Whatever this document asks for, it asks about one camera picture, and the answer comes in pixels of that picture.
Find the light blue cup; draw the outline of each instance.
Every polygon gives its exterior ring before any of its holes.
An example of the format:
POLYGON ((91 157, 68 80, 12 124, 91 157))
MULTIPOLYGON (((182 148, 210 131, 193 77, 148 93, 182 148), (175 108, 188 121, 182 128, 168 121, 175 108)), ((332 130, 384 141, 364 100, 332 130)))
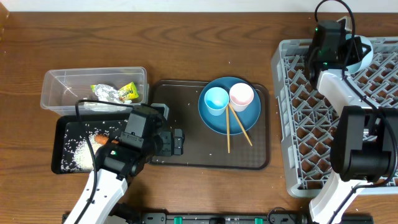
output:
POLYGON ((213 116, 223 114, 228 102, 229 95, 223 88, 213 87, 205 94, 206 107, 213 116))

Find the white wall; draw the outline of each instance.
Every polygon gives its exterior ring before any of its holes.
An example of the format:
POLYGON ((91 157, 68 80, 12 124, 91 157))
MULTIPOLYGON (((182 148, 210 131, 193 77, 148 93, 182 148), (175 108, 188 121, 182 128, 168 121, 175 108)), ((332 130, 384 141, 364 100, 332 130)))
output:
MULTIPOLYGON (((313 12, 320 0, 0 0, 9 11, 313 12)), ((398 12, 396 0, 345 0, 353 12, 398 12)), ((345 12, 338 2, 320 12, 345 12)))

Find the brown tray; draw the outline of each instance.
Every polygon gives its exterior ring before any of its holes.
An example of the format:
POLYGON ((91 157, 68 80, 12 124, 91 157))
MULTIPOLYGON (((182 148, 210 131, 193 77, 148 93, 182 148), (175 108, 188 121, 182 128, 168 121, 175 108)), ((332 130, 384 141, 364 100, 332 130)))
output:
POLYGON ((150 93, 151 103, 165 103, 169 108, 169 125, 185 133, 182 156, 156 157, 151 164, 225 169, 261 170, 270 161, 269 94, 259 84, 253 84, 261 101, 261 114, 248 131, 253 147, 243 134, 231 136, 228 154, 227 137, 211 130, 200 118, 198 99, 208 82, 162 80, 150 93))

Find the robotic arm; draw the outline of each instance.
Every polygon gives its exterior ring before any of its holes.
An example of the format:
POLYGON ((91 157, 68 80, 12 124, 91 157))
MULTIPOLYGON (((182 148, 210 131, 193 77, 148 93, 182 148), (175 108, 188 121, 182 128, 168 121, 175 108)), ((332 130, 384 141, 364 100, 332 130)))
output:
POLYGON ((148 158, 154 155, 183 154, 183 132, 175 129, 173 135, 167 128, 165 117, 168 111, 165 105, 134 107, 126 129, 119 138, 119 144, 112 143, 110 139, 98 149, 95 159, 98 170, 97 188, 93 189, 95 173, 91 171, 86 187, 66 224, 76 222, 92 190, 96 191, 94 199, 79 223, 104 223, 118 200, 126 193, 129 181, 140 173, 148 158))
POLYGON ((340 116, 330 151, 330 177, 310 202, 312 221, 319 224, 339 223, 344 211, 363 190, 356 190, 335 214, 354 187, 371 185, 395 169, 391 136, 368 103, 378 108, 390 123, 398 122, 398 114, 392 108, 381 108, 373 100, 367 99, 365 103, 365 93, 352 81, 350 73, 370 65, 373 48, 367 38, 357 36, 349 52, 351 35, 347 23, 351 23, 347 18, 319 21, 305 61, 305 75, 312 87, 327 98, 340 116), (364 132, 377 139, 363 141, 364 132))

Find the dish rack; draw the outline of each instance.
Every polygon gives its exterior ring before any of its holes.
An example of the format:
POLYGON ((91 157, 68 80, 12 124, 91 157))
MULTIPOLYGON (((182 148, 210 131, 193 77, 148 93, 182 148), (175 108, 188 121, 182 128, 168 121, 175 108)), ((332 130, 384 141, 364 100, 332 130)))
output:
MULTIPOLYGON (((355 83, 381 106, 398 108, 398 37, 369 38, 371 65, 355 74, 355 83)), ((286 189, 293 197, 316 197, 331 171, 330 146, 338 114, 304 77, 304 55, 312 39, 283 40, 272 57, 274 94, 282 125, 286 189)), ((398 174, 388 187, 362 195, 398 194, 398 174)))

